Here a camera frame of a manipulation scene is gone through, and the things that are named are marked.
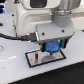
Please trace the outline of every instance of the mounting plate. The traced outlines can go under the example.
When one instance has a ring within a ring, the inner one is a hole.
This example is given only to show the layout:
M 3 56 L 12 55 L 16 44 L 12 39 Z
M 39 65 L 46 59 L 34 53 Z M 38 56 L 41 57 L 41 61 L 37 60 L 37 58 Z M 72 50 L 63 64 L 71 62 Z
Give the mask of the mounting plate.
M 62 51 L 58 53 L 54 53 L 52 55 L 50 55 L 50 53 L 48 52 L 33 51 L 33 52 L 26 53 L 26 58 L 31 68 L 66 59 Z

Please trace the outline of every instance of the bolt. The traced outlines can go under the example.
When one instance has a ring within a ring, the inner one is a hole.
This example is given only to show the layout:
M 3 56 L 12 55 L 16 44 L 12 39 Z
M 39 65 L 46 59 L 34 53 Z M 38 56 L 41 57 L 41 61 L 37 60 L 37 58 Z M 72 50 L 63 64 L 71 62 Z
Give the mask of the bolt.
M 3 23 L 0 23 L 0 26 L 3 26 Z
M 43 33 L 42 33 L 42 35 L 44 36 L 44 35 L 45 35 L 45 33 L 43 32 Z
M 62 32 L 64 33 L 65 31 L 64 31 L 64 30 L 62 30 Z
M 2 51 L 3 50 L 3 47 L 2 46 L 0 46 L 0 51 Z
M 12 16 L 14 16 L 14 14 L 12 14 Z

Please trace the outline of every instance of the white table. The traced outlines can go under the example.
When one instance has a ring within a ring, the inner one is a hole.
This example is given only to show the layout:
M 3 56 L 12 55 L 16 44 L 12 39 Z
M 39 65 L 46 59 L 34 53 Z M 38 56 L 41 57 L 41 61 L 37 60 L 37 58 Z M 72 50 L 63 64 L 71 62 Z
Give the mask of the white table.
M 12 14 L 0 15 L 0 32 L 6 35 L 15 36 L 13 29 Z M 7 84 L 37 74 L 48 72 L 57 68 L 84 61 L 84 32 L 78 31 L 71 38 L 67 48 L 63 50 L 67 59 L 29 68 L 25 53 L 39 49 L 34 43 L 12 41 L 0 38 L 0 84 Z

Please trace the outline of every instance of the wire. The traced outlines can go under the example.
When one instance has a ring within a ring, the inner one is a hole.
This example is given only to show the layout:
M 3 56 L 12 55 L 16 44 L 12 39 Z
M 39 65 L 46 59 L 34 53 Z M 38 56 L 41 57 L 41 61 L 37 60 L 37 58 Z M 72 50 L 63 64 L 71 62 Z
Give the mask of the wire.
M 29 35 L 25 35 L 21 37 L 12 37 L 0 33 L 0 37 L 10 40 L 21 40 L 21 41 L 31 41 L 31 42 L 37 41 L 37 37 L 35 33 L 30 33 Z

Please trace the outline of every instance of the black pad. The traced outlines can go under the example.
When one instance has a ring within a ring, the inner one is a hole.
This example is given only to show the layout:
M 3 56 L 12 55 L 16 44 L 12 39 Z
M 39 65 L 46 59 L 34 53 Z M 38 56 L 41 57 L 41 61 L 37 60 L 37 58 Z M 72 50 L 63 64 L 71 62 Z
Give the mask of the black pad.
M 44 8 L 47 5 L 47 0 L 30 0 L 32 8 Z

